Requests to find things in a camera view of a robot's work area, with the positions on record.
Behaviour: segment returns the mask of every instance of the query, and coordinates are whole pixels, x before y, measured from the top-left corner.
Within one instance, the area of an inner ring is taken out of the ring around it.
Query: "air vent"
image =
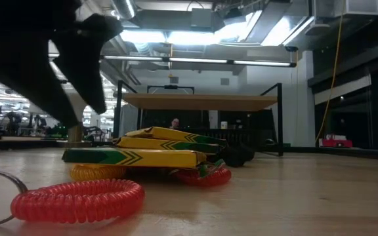
[[[335,16],[342,13],[344,0],[336,0]],[[378,0],[346,0],[345,14],[378,16]]]
[[[230,79],[229,78],[221,78],[221,85],[225,85],[225,86],[230,85]]]
[[[179,78],[177,76],[170,77],[170,84],[178,84]]]

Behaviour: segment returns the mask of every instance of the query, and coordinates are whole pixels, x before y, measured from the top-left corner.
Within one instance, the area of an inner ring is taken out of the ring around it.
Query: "black metal frame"
[[[278,157],[282,157],[284,155],[284,139],[283,139],[283,125],[282,125],[282,83],[276,83],[274,86],[268,88],[266,91],[261,93],[260,96],[264,96],[274,88],[277,89],[277,112],[278,112],[278,144],[277,144],[277,152]]]
[[[119,138],[119,127],[120,127],[120,114],[121,114],[121,101],[122,101],[122,87],[125,85],[129,90],[134,93],[138,93],[135,89],[130,87],[127,83],[120,80],[117,82],[117,99],[116,99],[116,109],[115,109],[115,116],[114,116],[114,131],[113,131],[113,138]],[[157,85],[148,85],[147,86],[147,94],[150,91],[150,88],[164,88],[164,86],[157,86]],[[192,89],[193,94],[195,94],[194,87],[178,87],[179,89]],[[274,88],[277,88],[277,105],[278,105],[278,144],[277,144],[277,152],[278,157],[282,157],[284,155],[284,140],[283,140],[283,124],[282,124],[282,84],[276,83],[274,86],[268,88],[266,91],[261,93],[259,96],[264,96],[265,94],[269,93]],[[142,109],[138,108],[138,121],[137,121],[137,128],[141,128],[141,117],[142,116]]]
[[[119,129],[120,129],[120,123],[121,123],[121,102],[122,102],[122,88],[123,86],[126,87],[126,89],[138,93],[133,87],[129,86],[125,81],[118,80],[117,81],[117,98],[116,98],[116,109],[115,109],[115,115],[114,115],[114,121],[113,121],[113,138],[119,138]],[[138,122],[137,127],[140,128],[140,119],[141,119],[141,109],[138,108]]]
[[[160,86],[160,85],[148,85],[147,86],[147,94],[150,93],[150,88],[170,89],[170,88],[167,88],[167,86],[170,86],[170,85],[163,85],[163,86]],[[175,88],[176,89],[191,89],[192,90],[192,94],[195,94],[195,87],[175,86]]]

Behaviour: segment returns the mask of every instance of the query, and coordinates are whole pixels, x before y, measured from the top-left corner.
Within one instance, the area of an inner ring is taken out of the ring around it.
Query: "wall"
[[[179,77],[180,86],[194,86],[196,94],[242,94],[259,95],[276,83],[282,83],[283,106],[283,141],[292,146],[314,147],[314,97],[307,85],[307,79],[313,77],[312,52],[304,52],[297,68],[271,68],[247,66],[238,76],[231,71],[176,70],[173,76]],[[145,93],[146,85],[168,85],[169,71],[150,72],[146,69],[133,70],[143,85],[135,87]],[[229,78],[230,85],[222,86],[220,78]],[[159,89],[157,93],[180,93],[183,90]],[[269,95],[276,95],[276,89]],[[277,105],[270,107],[274,112],[274,122],[278,116]]]
[[[339,85],[333,87],[333,89],[327,89],[325,91],[318,92],[314,95],[314,104],[318,105],[323,102],[327,102],[329,96],[331,99],[338,98],[342,95],[348,94],[358,89],[362,89],[364,87],[371,85],[371,75],[366,75],[361,79],[357,79],[355,81],[351,81],[345,83],[343,85]]]
[[[313,77],[312,52],[304,52],[297,68],[247,66],[239,78],[238,93],[259,95],[276,83],[282,83],[283,142],[292,146],[314,146],[314,97],[307,86]],[[268,95],[276,96],[276,89]],[[270,107],[277,124],[277,105]]]
[[[146,69],[134,69],[134,75],[143,84],[135,86],[138,92],[146,92],[147,85],[170,85],[169,71],[157,70],[154,72]],[[172,75],[179,77],[178,86],[195,87],[196,94],[235,94],[238,87],[238,76],[232,75],[231,71],[198,71],[192,70],[172,70]],[[229,78],[229,85],[221,85],[221,78]],[[158,89],[157,93],[179,93],[184,94],[183,90],[164,90]]]

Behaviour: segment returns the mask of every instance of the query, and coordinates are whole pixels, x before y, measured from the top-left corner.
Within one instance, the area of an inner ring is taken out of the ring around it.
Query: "red coiled keychain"
[[[20,220],[84,223],[126,217],[143,204],[145,192],[130,180],[94,180],[28,190],[17,177],[0,171],[20,191],[11,202],[11,214]]]

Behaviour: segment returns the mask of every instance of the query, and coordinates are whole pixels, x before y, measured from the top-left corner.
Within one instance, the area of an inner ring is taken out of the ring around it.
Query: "yellow coiled keychain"
[[[120,179],[126,173],[126,168],[113,165],[75,165],[70,176],[75,181]]]

